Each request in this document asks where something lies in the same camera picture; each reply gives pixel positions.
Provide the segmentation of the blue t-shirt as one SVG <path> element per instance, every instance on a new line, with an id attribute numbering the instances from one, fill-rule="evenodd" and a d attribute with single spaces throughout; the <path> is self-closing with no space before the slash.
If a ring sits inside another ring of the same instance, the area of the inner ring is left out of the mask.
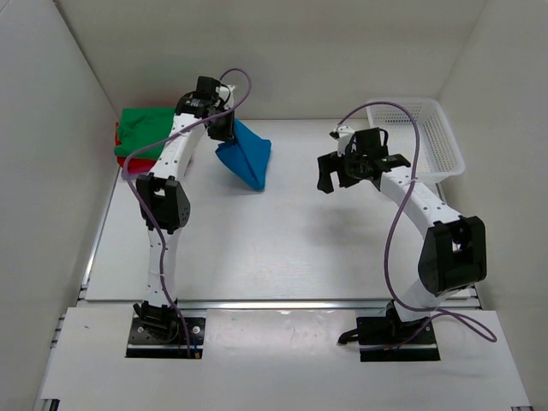
<path id="1" fill-rule="evenodd" d="M 263 191 L 271 158 L 272 143 L 259 137 L 243 122 L 234 123 L 235 142 L 220 143 L 217 158 L 254 191 Z"/>

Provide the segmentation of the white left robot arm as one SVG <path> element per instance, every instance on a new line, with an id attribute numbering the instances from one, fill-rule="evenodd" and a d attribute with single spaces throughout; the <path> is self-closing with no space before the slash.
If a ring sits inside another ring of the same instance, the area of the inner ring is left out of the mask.
<path id="1" fill-rule="evenodd" d="M 200 76 L 196 89 L 180 98 L 170 133 L 152 169 L 137 177 L 136 190 L 146 207 L 150 258 L 144 301 L 153 307 L 169 307 L 175 297 L 176 249 L 191 205 L 181 179 L 200 138 L 235 142 L 232 85 Z"/>

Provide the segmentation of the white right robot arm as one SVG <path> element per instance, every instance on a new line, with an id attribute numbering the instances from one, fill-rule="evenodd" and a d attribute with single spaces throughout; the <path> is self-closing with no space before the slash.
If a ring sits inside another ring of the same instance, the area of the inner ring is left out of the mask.
<path id="1" fill-rule="evenodd" d="M 318 159 L 318 190 L 333 192 L 333 174 L 342 188 L 369 181 L 397 204 L 396 214 L 406 215 L 423 239 L 419 278 L 394 298 L 396 313 L 384 321 L 387 338 L 403 343 L 414 334 L 415 321 L 448 297 L 485 279 L 485 225 L 479 217 L 464 217 L 446 205 L 414 175 L 412 164 L 403 155 L 391 154 L 387 131 L 338 126 L 330 136 L 337 142 L 337 150 Z"/>

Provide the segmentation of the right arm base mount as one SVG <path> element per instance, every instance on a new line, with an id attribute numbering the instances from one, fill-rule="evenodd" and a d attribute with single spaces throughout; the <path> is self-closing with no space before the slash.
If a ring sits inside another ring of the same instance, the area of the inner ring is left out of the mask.
<path id="1" fill-rule="evenodd" d="M 441 356 L 428 316 L 403 322 L 392 304 L 378 315 L 358 314 L 354 329 L 342 333 L 337 344 L 358 343 L 361 362 L 430 362 Z"/>

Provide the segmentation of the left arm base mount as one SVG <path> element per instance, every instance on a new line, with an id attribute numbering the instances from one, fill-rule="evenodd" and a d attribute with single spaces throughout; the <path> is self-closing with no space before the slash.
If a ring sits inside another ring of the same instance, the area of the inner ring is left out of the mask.
<path id="1" fill-rule="evenodd" d="M 127 358 L 200 360 L 206 336 L 206 317 L 185 317 L 186 327 L 172 307 L 133 304 Z"/>

